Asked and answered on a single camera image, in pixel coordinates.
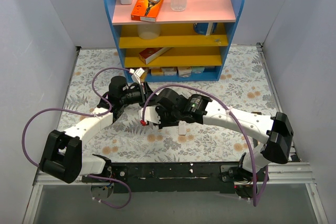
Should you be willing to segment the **white battery cover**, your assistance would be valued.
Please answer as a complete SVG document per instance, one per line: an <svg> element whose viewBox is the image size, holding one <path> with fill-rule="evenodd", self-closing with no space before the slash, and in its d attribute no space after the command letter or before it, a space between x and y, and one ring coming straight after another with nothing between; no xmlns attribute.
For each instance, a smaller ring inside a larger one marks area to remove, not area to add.
<svg viewBox="0 0 336 224"><path fill-rule="evenodd" d="M180 122L178 125L178 134L180 136L186 135L186 124L184 122Z"/></svg>

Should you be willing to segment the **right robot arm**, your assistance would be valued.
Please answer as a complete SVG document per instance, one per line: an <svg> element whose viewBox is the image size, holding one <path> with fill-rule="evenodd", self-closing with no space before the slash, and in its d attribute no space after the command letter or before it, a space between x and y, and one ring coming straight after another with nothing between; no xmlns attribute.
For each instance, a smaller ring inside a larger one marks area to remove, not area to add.
<svg viewBox="0 0 336 224"><path fill-rule="evenodd" d="M242 180L251 180L270 163L289 161L293 129L288 116L282 112L270 116L230 109L211 94L197 91L186 98L170 88L164 88L155 101L161 126L184 121L220 126L256 139L259 144L239 161L237 173Z"/></svg>

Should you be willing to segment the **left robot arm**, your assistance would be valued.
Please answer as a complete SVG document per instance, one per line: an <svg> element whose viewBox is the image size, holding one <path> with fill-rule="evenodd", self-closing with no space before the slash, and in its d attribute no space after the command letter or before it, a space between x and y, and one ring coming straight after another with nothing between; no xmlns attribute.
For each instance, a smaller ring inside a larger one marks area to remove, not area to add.
<svg viewBox="0 0 336 224"><path fill-rule="evenodd" d="M76 125L49 133L39 169L68 184L78 176L94 175L100 182L112 177L111 160L98 154L83 155L83 147L104 128L111 126L132 104L154 105L156 94L147 82L127 84L125 77L113 77L93 113Z"/></svg>

